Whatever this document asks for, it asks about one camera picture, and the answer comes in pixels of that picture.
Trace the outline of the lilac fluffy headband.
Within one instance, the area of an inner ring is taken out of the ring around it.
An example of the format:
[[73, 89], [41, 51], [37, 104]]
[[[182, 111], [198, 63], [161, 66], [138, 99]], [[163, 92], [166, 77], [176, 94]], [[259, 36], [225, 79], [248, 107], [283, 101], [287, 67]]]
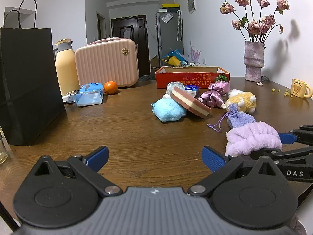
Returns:
[[225, 156], [250, 155], [264, 148], [282, 150], [278, 132], [263, 121], [233, 128], [226, 133], [226, 138]]

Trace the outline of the yellow white plush toy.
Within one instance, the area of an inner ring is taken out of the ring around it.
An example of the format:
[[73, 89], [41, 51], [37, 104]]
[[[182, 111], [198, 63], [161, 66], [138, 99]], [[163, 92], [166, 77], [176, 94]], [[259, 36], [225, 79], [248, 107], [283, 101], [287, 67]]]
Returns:
[[243, 92], [241, 90], [232, 89], [227, 93], [227, 100], [222, 104], [221, 108], [229, 111], [231, 104], [236, 104], [239, 111], [252, 114], [256, 110], [257, 99], [251, 92]]

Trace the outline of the lavender knit drawstring pouch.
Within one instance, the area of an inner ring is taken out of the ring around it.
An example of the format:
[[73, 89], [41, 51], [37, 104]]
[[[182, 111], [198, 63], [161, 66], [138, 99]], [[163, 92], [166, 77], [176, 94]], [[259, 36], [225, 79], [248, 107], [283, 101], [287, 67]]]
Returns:
[[231, 104], [229, 106], [229, 111], [227, 111], [214, 125], [207, 124], [207, 126], [216, 132], [220, 132], [221, 123], [224, 119], [227, 119], [227, 123], [231, 129], [256, 122], [255, 118], [250, 114], [239, 111], [237, 104]]

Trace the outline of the purple satin scrunchie bag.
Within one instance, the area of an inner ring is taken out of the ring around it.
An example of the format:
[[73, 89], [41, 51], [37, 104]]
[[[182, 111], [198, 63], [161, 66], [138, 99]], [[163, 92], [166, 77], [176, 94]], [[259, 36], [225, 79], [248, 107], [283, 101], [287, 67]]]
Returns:
[[230, 91], [230, 83], [226, 81], [216, 81], [209, 85], [206, 92], [202, 93], [198, 100], [208, 107], [222, 107], [223, 96]]

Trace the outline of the blue handkerchief tissue pack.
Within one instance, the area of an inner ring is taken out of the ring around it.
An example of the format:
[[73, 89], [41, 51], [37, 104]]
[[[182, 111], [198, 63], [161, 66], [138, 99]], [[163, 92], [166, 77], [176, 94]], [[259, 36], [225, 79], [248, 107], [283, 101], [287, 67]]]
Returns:
[[185, 85], [185, 92], [193, 97], [197, 97], [200, 87], [196, 85]]

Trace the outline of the light blue fluffy cloth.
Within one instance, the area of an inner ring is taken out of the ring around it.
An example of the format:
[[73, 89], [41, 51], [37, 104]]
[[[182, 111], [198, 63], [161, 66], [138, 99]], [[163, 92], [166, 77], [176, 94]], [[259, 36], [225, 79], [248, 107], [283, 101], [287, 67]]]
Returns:
[[187, 110], [174, 99], [160, 99], [151, 104], [152, 112], [163, 123], [178, 121], [187, 115]]

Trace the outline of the blue soft tissue pack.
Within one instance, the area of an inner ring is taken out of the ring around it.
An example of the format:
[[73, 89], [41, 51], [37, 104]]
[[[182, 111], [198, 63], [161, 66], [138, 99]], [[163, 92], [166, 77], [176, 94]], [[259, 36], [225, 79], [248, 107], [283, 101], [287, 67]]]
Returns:
[[89, 83], [81, 86], [78, 93], [74, 95], [78, 107], [102, 104], [104, 86], [101, 83]]

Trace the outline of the black paper shopping bag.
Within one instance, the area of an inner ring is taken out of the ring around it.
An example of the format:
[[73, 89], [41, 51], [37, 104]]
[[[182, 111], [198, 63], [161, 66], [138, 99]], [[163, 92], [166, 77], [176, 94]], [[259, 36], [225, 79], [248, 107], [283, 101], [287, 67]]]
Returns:
[[51, 30], [1, 27], [1, 129], [30, 146], [64, 111]]

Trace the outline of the orange tangerine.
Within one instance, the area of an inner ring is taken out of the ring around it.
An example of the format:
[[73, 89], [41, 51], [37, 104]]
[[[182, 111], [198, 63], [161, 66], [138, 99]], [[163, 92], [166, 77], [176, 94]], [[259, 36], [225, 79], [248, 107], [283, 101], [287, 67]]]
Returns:
[[108, 81], [104, 84], [104, 91], [108, 95], [117, 93], [117, 90], [118, 90], [118, 85], [114, 81]]

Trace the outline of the pink ribbed small suitcase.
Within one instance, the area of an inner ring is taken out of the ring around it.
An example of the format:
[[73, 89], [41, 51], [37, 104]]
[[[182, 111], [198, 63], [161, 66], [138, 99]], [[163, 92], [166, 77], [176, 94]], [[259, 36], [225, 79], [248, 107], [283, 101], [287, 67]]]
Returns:
[[78, 81], [105, 84], [114, 81], [119, 87], [131, 87], [139, 79], [137, 60], [124, 56], [127, 43], [118, 37], [95, 41], [76, 50]]

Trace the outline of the yellow and blue bags pile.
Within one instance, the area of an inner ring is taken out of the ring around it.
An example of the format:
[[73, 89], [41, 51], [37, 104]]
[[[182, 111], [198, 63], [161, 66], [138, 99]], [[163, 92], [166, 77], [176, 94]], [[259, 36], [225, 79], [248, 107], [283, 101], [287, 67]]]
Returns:
[[161, 61], [168, 66], [173, 67], [184, 67], [188, 63], [187, 59], [179, 49], [172, 49], [166, 56], [161, 58]]

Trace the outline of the brown cardboard box on floor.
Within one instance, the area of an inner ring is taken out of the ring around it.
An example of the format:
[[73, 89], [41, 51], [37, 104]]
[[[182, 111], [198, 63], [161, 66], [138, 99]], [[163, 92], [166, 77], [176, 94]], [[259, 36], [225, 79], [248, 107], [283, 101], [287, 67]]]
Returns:
[[156, 71], [160, 68], [159, 56], [155, 55], [153, 58], [151, 58], [150, 65], [151, 65], [151, 74], [154, 75]]

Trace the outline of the grey refrigerator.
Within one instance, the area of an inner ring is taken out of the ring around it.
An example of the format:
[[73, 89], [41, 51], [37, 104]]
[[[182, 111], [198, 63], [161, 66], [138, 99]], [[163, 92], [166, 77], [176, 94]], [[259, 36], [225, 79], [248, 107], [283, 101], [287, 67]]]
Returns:
[[168, 8], [167, 11], [156, 12], [156, 34], [160, 67], [166, 66], [161, 61], [172, 49], [179, 49], [183, 54], [182, 41], [176, 41], [179, 8]]

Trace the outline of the dark brown entrance door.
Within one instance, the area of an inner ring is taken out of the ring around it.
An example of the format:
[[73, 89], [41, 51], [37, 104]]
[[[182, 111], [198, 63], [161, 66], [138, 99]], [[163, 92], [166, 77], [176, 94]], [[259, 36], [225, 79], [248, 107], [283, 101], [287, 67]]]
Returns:
[[148, 47], [148, 28], [145, 15], [111, 19], [112, 36], [123, 39], [127, 48], [122, 50], [124, 56], [137, 60], [139, 76], [151, 74], [150, 54]]

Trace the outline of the purple coral wall decoration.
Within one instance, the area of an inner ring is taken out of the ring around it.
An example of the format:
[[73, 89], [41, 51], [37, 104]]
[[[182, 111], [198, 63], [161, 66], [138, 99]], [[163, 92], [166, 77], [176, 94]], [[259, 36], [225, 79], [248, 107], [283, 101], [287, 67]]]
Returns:
[[200, 58], [200, 55], [201, 55], [201, 50], [200, 49], [196, 49], [192, 45], [192, 42], [190, 42], [190, 62], [197, 64], [198, 60]]

